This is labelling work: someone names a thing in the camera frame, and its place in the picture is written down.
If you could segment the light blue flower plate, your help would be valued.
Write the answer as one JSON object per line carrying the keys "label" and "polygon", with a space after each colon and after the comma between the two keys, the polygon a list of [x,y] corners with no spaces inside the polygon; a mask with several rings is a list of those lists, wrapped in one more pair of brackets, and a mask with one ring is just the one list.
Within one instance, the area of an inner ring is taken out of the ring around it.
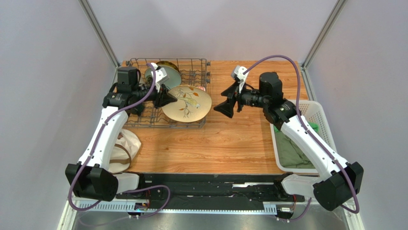
{"label": "light blue flower plate", "polygon": [[[163,84],[166,86],[167,89],[171,90],[174,87],[177,87],[181,84],[181,75],[180,73],[169,66],[166,65],[159,65],[159,67],[164,68],[166,71],[167,76],[169,77]],[[145,71],[145,79],[146,83],[151,85],[152,84],[152,73],[151,69],[148,68]]]}

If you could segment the beige bird pattern plate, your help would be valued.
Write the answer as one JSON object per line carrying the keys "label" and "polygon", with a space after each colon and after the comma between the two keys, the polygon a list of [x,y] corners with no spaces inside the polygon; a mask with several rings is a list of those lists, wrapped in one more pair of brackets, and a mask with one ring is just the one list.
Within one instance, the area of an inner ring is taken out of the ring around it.
{"label": "beige bird pattern plate", "polygon": [[180,85],[172,88],[169,94],[177,101],[163,106],[163,113],[170,119],[191,123],[206,117],[212,107],[211,96],[201,88]]}

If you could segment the yellow black patterned plate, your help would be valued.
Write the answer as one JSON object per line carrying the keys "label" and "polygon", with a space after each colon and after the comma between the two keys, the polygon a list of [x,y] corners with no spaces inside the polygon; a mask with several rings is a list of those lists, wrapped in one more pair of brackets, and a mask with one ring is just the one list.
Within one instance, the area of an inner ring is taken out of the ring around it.
{"label": "yellow black patterned plate", "polygon": [[157,64],[157,65],[163,65],[163,66],[171,67],[171,68],[173,68],[174,70],[176,70],[177,72],[180,72],[178,66],[175,65],[175,64],[172,63],[172,62],[169,62],[169,61],[159,61],[159,62],[157,62],[156,64]]}

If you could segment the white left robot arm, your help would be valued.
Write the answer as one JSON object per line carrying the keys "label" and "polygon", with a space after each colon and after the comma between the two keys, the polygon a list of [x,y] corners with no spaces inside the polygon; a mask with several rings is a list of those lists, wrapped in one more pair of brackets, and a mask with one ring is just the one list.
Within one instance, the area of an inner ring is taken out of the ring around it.
{"label": "white left robot arm", "polygon": [[152,80],[141,86],[141,72],[136,67],[121,67],[117,82],[103,99],[102,114],[95,133],[77,163],[68,164],[65,175],[70,184],[69,194],[97,201],[112,201],[117,194],[135,191],[139,175],[109,172],[116,140],[129,114],[140,114],[142,104],[152,101],[154,107],[176,102],[164,82],[169,79],[163,67],[149,63]]}

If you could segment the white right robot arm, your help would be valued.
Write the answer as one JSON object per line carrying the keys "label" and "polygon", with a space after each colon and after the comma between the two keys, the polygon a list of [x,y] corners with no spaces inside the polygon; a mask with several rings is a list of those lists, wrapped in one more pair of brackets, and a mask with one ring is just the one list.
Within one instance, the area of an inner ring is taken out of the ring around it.
{"label": "white right robot arm", "polygon": [[358,162],[349,163],[316,134],[297,106],[284,98],[283,84],[277,73],[261,74],[259,88],[251,90],[246,88],[244,74],[233,73],[232,78],[235,82],[221,93],[226,101],[215,106],[214,110],[232,118],[235,105],[238,112],[245,105],[262,108],[266,120],[290,138],[317,170],[317,177],[283,174],[274,182],[282,195],[314,198],[328,211],[353,199],[354,212],[357,213],[363,167]]}

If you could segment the white red patterned bowl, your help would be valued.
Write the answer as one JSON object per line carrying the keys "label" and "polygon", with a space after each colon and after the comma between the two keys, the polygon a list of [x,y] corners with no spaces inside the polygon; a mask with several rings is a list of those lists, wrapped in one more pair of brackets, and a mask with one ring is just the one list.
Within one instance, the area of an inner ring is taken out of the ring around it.
{"label": "white red patterned bowl", "polygon": [[206,91],[206,88],[205,87],[203,87],[203,86],[196,86],[198,89],[200,89],[200,90],[202,90],[202,91]]}

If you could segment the beige canvas bag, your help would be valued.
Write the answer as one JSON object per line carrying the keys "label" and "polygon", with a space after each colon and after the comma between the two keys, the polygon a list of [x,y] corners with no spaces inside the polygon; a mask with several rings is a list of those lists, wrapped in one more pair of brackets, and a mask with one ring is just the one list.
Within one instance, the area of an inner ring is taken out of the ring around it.
{"label": "beige canvas bag", "polygon": [[140,147],[141,141],[136,134],[130,130],[121,129],[111,154],[108,172],[117,174],[129,170]]}

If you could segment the white plastic basket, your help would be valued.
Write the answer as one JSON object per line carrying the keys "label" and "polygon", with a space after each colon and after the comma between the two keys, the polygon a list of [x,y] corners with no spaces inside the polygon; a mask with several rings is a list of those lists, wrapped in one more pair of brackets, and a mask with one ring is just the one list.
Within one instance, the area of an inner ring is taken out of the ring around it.
{"label": "white plastic basket", "polygon": [[[300,100],[298,108],[301,111],[301,114],[306,118],[307,122],[317,124],[318,131],[316,131],[316,133],[326,142],[327,145],[329,145],[335,152],[337,152],[337,148],[334,143],[332,133],[331,133],[325,112],[321,104],[316,101]],[[280,153],[277,148],[278,141],[276,140],[275,126],[273,124],[270,124],[270,127],[271,127],[273,149],[274,149],[274,155],[275,155],[277,167],[283,172],[317,175],[317,170],[315,168],[313,169],[287,168],[281,165],[280,159],[279,159]]]}

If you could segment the olive green garment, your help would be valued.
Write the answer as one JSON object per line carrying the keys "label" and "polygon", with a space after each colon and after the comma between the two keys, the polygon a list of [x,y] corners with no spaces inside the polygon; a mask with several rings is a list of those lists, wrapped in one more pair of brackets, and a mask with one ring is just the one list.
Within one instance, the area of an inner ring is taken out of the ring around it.
{"label": "olive green garment", "polygon": [[272,126],[280,165],[284,168],[315,169],[309,158],[284,133]]}

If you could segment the bright green cloth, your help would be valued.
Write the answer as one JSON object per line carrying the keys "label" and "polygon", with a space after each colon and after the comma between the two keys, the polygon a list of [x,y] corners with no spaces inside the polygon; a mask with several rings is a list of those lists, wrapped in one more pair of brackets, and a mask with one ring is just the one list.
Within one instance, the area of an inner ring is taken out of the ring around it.
{"label": "bright green cloth", "polygon": [[318,126],[318,124],[313,123],[313,122],[308,122],[308,125],[309,125],[316,133],[319,132],[319,126]]}

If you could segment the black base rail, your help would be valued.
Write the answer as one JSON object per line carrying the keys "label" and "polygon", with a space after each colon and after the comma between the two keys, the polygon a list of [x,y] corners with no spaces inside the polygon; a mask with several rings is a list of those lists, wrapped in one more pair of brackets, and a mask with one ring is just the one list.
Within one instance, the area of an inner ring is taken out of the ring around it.
{"label": "black base rail", "polygon": [[116,200],[143,200],[149,208],[186,210],[261,210],[264,202],[296,206],[308,200],[282,194],[278,174],[142,173],[138,186],[149,190],[122,193]]}

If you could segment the left aluminium frame post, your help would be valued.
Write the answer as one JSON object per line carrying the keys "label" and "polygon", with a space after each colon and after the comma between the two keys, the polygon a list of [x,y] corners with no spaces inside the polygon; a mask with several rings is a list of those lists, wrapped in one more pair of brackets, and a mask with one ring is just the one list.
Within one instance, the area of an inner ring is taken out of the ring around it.
{"label": "left aluminium frame post", "polygon": [[112,65],[118,69],[120,66],[119,60],[116,56],[116,54],[113,51],[112,46],[110,45],[107,36],[105,35],[99,20],[88,0],[78,0],[79,4],[81,5],[85,15],[87,16],[93,30],[95,31],[105,53],[107,54],[110,62]]}

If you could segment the aluminium frame post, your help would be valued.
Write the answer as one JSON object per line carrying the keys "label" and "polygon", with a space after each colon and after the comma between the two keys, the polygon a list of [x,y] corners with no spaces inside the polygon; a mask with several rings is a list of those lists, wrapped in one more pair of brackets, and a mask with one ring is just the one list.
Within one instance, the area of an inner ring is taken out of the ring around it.
{"label": "aluminium frame post", "polygon": [[344,6],[346,5],[348,1],[347,0],[338,0],[336,1],[333,9],[331,10],[328,18],[326,19],[322,29],[320,30],[318,36],[316,37],[312,47],[310,48],[310,51],[308,52],[302,67],[304,69],[307,69],[311,62],[313,61],[315,55],[317,54],[318,50],[322,46],[323,42],[325,41],[325,38],[329,34],[331,28],[333,27],[334,23],[336,22],[337,18],[341,14],[341,11],[343,10]]}
{"label": "aluminium frame post", "polygon": [[107,36],[105,35],[99,20],[88,0],[78,0],[79,4],[81,5],[85,15],[87,16],[93,30],[95,31],[105,53],[107,54],[110,62],[112,65],[118,69],[120,66],[119,60],[116,56],[116,54],[113,51],[112,46],[110,45]]}

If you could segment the right aluminium frame post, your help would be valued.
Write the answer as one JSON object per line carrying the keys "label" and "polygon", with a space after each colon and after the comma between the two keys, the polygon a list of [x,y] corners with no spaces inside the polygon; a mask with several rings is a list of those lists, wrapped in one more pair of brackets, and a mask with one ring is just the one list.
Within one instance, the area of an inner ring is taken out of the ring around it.
{"label": "right aluminium frame post", "polygon": [[307,69],[311,62],[313,61],[315,55],[317,54],[318,50],[322,46],[323,42],[325,41],[325,38],[329,34],[331,28],[333,27],[334,23],[336,22],[337,18],[341,14],[341,11],[343,10],[344,6],[346,5],[348,1],[347,0],[338,0],[336,1],[333,9],[331,10],[328,18],[326,19],[322,29],[320,30],[318,36],[316,37],[312,47],[310,48],[310,51],[308,52],[302,67],[304,69]]}

